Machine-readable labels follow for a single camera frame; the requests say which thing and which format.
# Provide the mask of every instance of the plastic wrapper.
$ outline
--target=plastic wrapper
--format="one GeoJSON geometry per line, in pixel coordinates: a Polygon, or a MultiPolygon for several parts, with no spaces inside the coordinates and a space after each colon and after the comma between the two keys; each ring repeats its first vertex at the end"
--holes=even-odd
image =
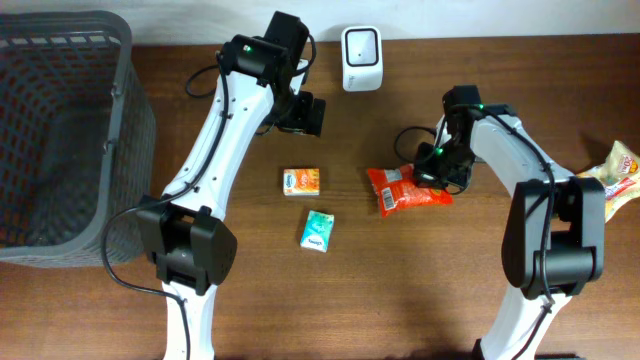
{"type": "Polygon", "coordinates": [[[411,164],[395,170],[368,169],[367,173],[373,190],[378,195],[382,217],[416,206],[453,203],[453,197],[446,191],[416,186],[411,164]]]}
{"type": "Polygon", "coordinates": [[[609,221],[622,205],[640,196],[638,163],[638,155],[616,141],[604,164],[578,174],[578,177],[595,177],[604,186],[605,221],[609,221]]]}

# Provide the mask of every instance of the red bag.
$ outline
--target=red bag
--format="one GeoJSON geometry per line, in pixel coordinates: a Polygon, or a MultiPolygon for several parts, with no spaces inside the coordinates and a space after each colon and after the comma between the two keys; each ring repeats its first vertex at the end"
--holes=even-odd
{"type": "Polygon", "coordinates": [[[368,169],[373,190],[378,195],[382,217],[398,210],[423,205],[450,205],[451,194],[444,190],[420,188],[413,179],[413,165],[407,164],[396,170],[368,169]]]}

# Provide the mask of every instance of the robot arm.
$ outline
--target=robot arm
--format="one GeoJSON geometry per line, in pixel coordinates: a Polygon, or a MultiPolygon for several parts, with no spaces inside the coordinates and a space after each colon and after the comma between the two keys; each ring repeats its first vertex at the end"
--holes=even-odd
{"type": "Polygon", "coordinates": [[[445,113],[436,144],[420,145],[414,176],[430,187],[466,189],[476,157],[496,173],[512,197],[502,244],[502,263],[509,280],[498,316],[476,342],[475,359],[533,359],[536,348],[558,311],[586,282],[602,273],[604,190],[593,179],[578,179],[553,162],[527,135],[506,105],[482,105],[475,86],[457,86],[443,97],[445,113]],[[497,115],[500,123],[488,113],[497,115]],[[550,232],[547,280],[555,304],[551,313],[538,269],[549,178],[531,148],[535,146],[554,175],[554,214],[571,223],[568,231],[550,232]]]}
{"type": "MultiPolygon", "coordinates": [[[[168,298],[166,360],[184,359],[188,347],[190,359],[214,358],[215,294],[237,248],[222,221],[231,185],[258,127],[320,135],[325,102],[300,91],[308,73],[308,62],[300,59],[308,36],[300,19],[276,12],[264,37],[237,35],[224,45],[213,105],[164,196],[182,194],[187,185],[192,190],[137,213],[145,252],[156,265],[163,290],[184,300],[190,346],[180,306],[168,298]]],[[[142,203],[153,201],[145,198],[142,203]]]]}

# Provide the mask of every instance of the wooden table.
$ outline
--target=wooden table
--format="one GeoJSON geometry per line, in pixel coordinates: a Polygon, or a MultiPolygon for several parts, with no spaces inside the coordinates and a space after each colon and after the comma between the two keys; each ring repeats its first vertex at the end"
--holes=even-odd
{"type": "MultiPolygon", "coordinates": [[[[319,44],[306,90],[327,101],[322,138],[256,138],[238,172],[226,224],[239,241],[216,298],[222,359],[433,359],[471,349],[491,326],[506,279],[500,246],[510,200],[486,165],[453,206],[381,219],[368,167],[397,167],[392,143],[410,125],[434,126],[441,97],[477,84],[485,102],[513,104],[557,162],[602,163],[614,140],[640,152],[640,36],[384,42],[380,90],[342,90],[340,46],[319,44]],[[321,169],[322,195],[285,198],[282,170],[321,169]],[[300,249],[310,209],[335,214],[326,254],[300,249]]],[[[185,80],[215,46],[136,48],[133,62],[157,118],[152,193],[186,158],[211,100],[185,80]]],[[[196,88],[214,80],[208,76],[196,88]]],[[[407,136],[403,151],[420,140],[407,136]]],[[[631,359],[640,353],[640,201],[606,227],[602,278],[554,321],[539,353],[631,359]]],[[[155,286],[144,259],[117,267],[155,286]]],[[[0,358],[155,359],[165,346],[165,301],[123,289],[103,269],[0,265],[0,358]]]]}

